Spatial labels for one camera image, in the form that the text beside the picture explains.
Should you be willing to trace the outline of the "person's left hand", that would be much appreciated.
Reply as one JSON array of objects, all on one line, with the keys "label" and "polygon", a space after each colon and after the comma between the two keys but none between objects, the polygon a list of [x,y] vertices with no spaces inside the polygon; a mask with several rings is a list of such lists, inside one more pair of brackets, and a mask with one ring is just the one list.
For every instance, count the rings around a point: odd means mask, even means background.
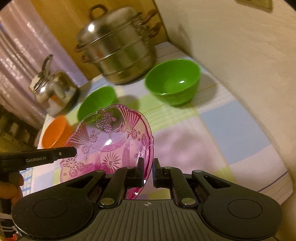
[{"label": "person's left hand", "polygon": [[8,182],[1,181],[0,183],[0,196],[3,199],[10,199],[13,202],[18,201],[22,195],[21,186],[23,186],[24,180],[21,174],[18,175],[17,184],[11,184]]}]

